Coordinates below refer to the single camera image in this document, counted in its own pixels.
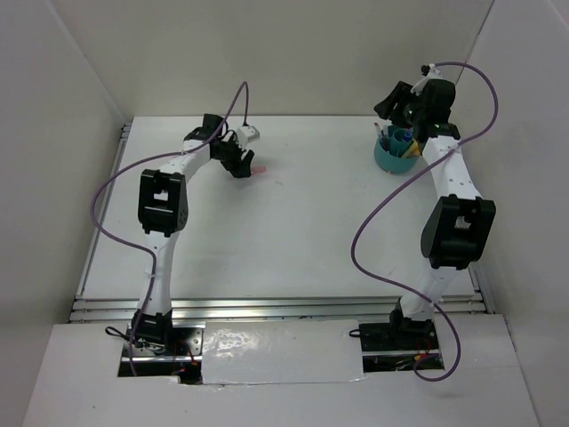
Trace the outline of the pink pastel highlighter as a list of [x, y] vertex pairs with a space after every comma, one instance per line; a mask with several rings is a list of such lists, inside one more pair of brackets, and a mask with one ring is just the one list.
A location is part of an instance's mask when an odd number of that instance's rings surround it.
[[266, 172], [266, 167], [264, 165], [257, 165], [251, 168], [251, 175], [256, 175], [265, 172]]

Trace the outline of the blue gel pen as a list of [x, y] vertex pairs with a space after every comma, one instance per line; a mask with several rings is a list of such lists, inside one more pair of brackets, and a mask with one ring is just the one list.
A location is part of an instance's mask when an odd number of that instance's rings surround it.
[[389, 132], [385, 130], [381, 131], [381, 146], [385, 151], [389, 151]]

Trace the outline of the yellow pastel highlighter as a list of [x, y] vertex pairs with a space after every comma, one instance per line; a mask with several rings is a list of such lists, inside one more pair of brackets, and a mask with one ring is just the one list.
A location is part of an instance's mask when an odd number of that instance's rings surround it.
[[402, 158], [417, 157], [421, 154], [419, 143], [416, 140], [410, 144], [408, 149], [403, 154]]

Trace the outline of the red gel pen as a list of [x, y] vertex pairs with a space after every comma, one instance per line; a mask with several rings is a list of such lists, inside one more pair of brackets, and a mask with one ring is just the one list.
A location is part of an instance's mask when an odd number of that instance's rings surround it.
[[382, 142], [383, 137], [384, 137], [382, 126], [377, 122], [375, 122], [373, 125], [374, 125], [375, 132], [377, 134], [378, 141]]

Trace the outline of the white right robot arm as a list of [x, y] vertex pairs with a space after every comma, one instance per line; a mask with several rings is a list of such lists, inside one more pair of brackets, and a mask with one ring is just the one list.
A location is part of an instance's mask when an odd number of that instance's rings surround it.
[[392, 125], [412, 130], [437, 193], [421, 233], [423, 275], [389, 316], [388, 338], [398, 349], [409, 348], [433, 330], [436, 303], [459, 272], [481, 257], [496, 214], [495, 203], [483, 198], [472, 182], [460, 132], [449, 121], [455, 95], [454, 84], [442, 78], [424, 78], [417, 85], [398, 82], [374, 108]]

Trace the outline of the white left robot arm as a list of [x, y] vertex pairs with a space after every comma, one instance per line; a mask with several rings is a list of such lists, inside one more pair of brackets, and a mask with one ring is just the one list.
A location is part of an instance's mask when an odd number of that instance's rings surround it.
[[156, 355], [168, 353], [175, 344], [172, 264], [177, 240], [188, 222], [189, 180], [212, 160], [237, 179], [252, 176], [254, 152], [248, 145], [260, 138], [259, 130], [247, 123], [227, 131], [223, 127], [222, 117], [204, 115], [202, 124], [184, 138], [179, 154], [140, 176], [138, 219], [153, 258], [146, 268], [149, 290], [132, 318], [132, 339], [144, 342]]

